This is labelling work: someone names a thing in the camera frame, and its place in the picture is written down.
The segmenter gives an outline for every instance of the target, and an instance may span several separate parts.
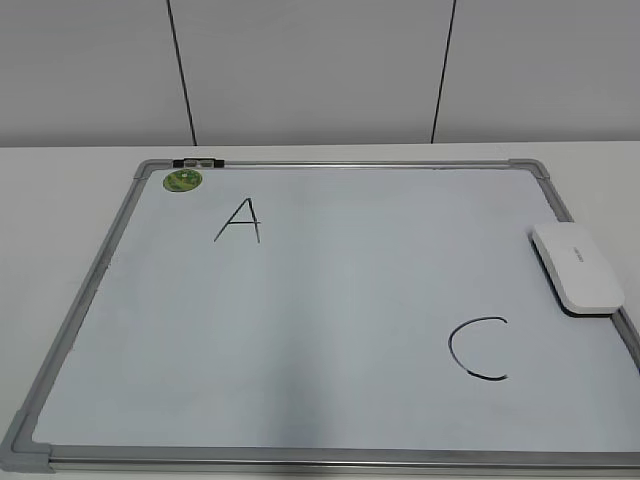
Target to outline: gray wall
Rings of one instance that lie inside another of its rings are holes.
[[[640,1],[453,2],[171,0],[190,122],[165,0],[4,0],[0,146],[640,140]]]

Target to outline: black marker writing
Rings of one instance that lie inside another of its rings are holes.
[[[451,356],[456,361],[456,363],[460,366],[460,368],[462,368],[465,372],[467,372],[472,377],[481,378],[482,380],[488,380],[490,382],[500,382],[502,380],[506,380],[507,376],[506,375],[501,375],[499,377],[490,377],[488,375],[482,375],[480,373],[476,373],[473,370],[470,370],[467,367],[465,367],[462,364],[462,362],[460,360],[458,360],[458,356],[453,351],[453,337],[455,337],[456,333],[458,333],[460,330],[462,330],[467,325],[471,325],[472,323],[476,323],[476,322],[484,322],[485,320],[500,320],[501,322],[508,323],[506,318],[502,318],[502,317],[480,317],[480,318],[474,318],[473,320],[469,320],[467,322],[464,322],[464,323],[458,325],[456,328],[454,328],[453,332],[451,332],[451,335],[449,335],[449,342],[448,342],[449,343],[449,352],[451,352]]]
[[[233,219],[238,214],[238,212],[242,210],[242,207],[244,206],[244,204],[247,204],[249,206],[249,210],[251,211],[251,218],[253,218],[253,221],[252,222],[234,222]],[[258,240],[258,243],[260,243],[260,231],[258,230],[259,224],[260,222],[256,218],[256,212],[253,210],[253,202],[251,201],[250,197],[247,197],[242,201],[240,206],[236,208],[236,211],[233,212],[233,215],[229,217],[229,220],[227,220],[227,223],[225,223],[222,226],[222,228],[218,232],[218,235],[216,235],[216,238],[214,238],[213,241],[215,242],[216,240],[218,240],[218,238],[220,238],[220,235],[222,235],[222,232],[224,232],[224,229],[227,228],[229,225],[253,225],[253,227],[256,230],[256,239]]]

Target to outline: letter a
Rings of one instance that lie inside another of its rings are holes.
[[[234,222],[233,219],[238,214],[238,212],[242,210],[242,206],[245,203],[249,205],[249,210],[251,211],[251,218],[253,218],[253,221],[252,222]],[[233,212],[233,215],[229,217],[229,220],[227,220],[227,223],[225,223],[224,226],[220,229],[220,231],[218,232],[218,235],[216,235],[216,238],[214,238],[213,241],[215,242],[216,240],[218,240],[218,238],[220,238],[220,235],[222,235],[222,232],[224,232],[224,229],[227,228],[229,225],[253,225],[253,227],[256,230],[256,239],[258,240],[258,243],[260,243],[260,232],[258,231],[259,224],[260,222],[256,218],[256,212],[253,211],[253,202],[251,201],[250,197],[247,197],[242,201],[240,206],[236,208],[236,211]]]

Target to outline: black vertical line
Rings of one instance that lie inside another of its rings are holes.
[[[447,71],[447,60],[449,60],[449,46],[451,45],[451,32],[453,32],[453,18],[456,16],[456,5],[458,0],[453,0],[451,6],[451,19],[449,20],[449,33],[447,33],[447,43],[444,48],[444,60],[442,62],[442,73],[440,74],[440,86],[438,87],[438,101],[436,102],[436,112],[433,116],[433,128],[431,129],[431,143],[436,136],[436,126],[438,124],[438,115],[440,114],[440,100],[442,99],[442,88],[444,87],[444,75]]]
[[[189,128],[191,129],[191,141],[195,147],[198,146],[196,140],[196,130],[193,127],[193,117],[191,116],[191,104],[189,103],[189,93],[187,92],[187,83],[184,80],[184,69],[182,68],[182,56],[180,55],[180,46],[178,45],[178,37],[176,35],[176,24],[173,20],[173,11],[171,10],[171,0],[167,0],[167,14],[169,15],[169,23],[171,24],[171,35],[173,36],[173,47],[176,51],[176,60],[178,61],[178,70],[180,71],[180,82],[182,83],[182,95],[187,105],[187,117],[189,118]]]

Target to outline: gray plastic corner piece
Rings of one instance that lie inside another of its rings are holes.
[[[150,159],[138,165],[134,179],[147,179],[151,172],[165,168],[171,168],[172,161],[167,159]]]
[[[0,443],[0,468],[6,472],[54,473],[49,465],[49,445],[35,443],[31,439],[28,442],[18,441],[18,434],[26,419],[27,416],[22,410],[18,410],[13,417],[9,430]]]
[[[551,178],[547,167],[540,160],[534,158],[510,158],[508,161],[511,165],[529,170],[538,180]]]

